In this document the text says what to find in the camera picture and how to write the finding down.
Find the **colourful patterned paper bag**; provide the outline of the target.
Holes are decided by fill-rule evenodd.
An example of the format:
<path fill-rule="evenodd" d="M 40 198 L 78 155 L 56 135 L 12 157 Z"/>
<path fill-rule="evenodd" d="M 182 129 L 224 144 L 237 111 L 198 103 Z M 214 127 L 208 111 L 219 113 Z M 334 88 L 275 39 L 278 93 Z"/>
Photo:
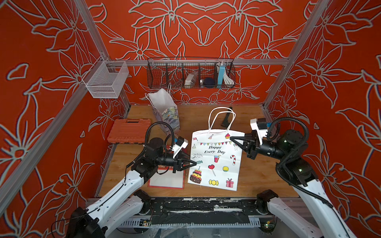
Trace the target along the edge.
<path fill-rule="evenodd" d="M 180 130 L 180 117 L 178 106 L 171 95 L 171 88 L 172 84 L 169 83 L 167 88 L 161 88 L 155 93 L 146 93 L 145 97 L 150 102 L 156 120 L 169 124 L 174 132 L 178 132 Z"/>

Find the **red RICH paper bag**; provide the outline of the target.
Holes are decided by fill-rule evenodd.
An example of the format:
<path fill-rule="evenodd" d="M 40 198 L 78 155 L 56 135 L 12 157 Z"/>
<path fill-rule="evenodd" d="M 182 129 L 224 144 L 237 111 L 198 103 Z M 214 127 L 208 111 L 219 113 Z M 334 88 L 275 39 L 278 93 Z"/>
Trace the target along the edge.
<path fill-rule="evenodd" d="M 148 181 L 148 187 L 153 188 L 184 189 L 184 186 L 184 171 L 175 171 L 167 162 L 160 163 L 157 172 Z"/>

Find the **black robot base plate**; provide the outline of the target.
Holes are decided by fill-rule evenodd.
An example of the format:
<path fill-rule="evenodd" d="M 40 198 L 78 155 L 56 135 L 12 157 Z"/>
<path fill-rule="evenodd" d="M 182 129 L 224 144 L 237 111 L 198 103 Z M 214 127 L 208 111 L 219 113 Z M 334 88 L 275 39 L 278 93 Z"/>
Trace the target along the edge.
<path fill-rule="evenodd" d="M 141 215 L 154 224 L 246 223 L 253 217 L 272 217 L 256 210 L 255 198 L 241 197 L 154 197 Z"/>

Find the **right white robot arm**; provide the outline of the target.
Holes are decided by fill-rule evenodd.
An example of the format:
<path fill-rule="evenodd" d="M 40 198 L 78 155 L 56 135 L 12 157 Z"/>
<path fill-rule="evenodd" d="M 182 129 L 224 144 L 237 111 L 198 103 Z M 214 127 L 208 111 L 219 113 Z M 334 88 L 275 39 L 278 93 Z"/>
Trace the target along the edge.
<path fill-rule="evenodd" d="M 329 200 L 312 166 L 301 157 L 310 136 L 306 124 L 292 117 L 278 118 L 271 124 L 265 119 L 253 119 L 251 128 L 251 133 L 232 136 L 230 141 L 250 159 L 254 160 L 259 154 L 278 159 L 276 173 L 299 194 L 317 226 L 289 208 L 270 189 L 257 195 L 257 212 L 262 215 L 270 213 L 281 219 L 299 237 L 355 237 Z"/>

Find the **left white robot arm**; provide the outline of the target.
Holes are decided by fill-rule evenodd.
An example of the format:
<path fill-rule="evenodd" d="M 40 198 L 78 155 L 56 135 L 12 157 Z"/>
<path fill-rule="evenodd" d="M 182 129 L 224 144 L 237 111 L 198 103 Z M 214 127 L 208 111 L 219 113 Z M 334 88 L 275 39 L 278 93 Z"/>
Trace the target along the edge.
<path fill-rule="evenodd" d="M 171 144 L 155 137 L 150 138 L 154 126 L 163 125 L 170 131 Z M 183 171 L 196 165 L 184 152 L 189 142 L 175 137 L 168 123 L 155 122 L 146 131 L 143 150 L 125 169 L 125 176 L 109 192 L 83 209 L 73 211 L 67 227 L 68 238 L 106 238 L 132 216 L 149 210 L 150 196 L 141 190 L 158 171 L 159 166 Z"/>

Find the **white happy day paper bag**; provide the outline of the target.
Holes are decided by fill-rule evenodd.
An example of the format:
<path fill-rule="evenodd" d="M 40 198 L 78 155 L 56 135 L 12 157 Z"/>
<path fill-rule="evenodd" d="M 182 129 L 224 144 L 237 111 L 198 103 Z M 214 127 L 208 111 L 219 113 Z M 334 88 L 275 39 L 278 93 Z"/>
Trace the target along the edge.
<path fill-rule="evenodd" d="M 231 122 L 226 129 L 213 129 L 221 114 L 231 115 Z M 196 165 L 190 168 L 188 183 L 237 190 L 242 149 L 231 138 L 243 137 L 245 134 L 231 130 L 235 118 L 236 113 L 230 108 L 214 108 L 208 117 L 208 129 L 192 133 L 190 159 Z"/>

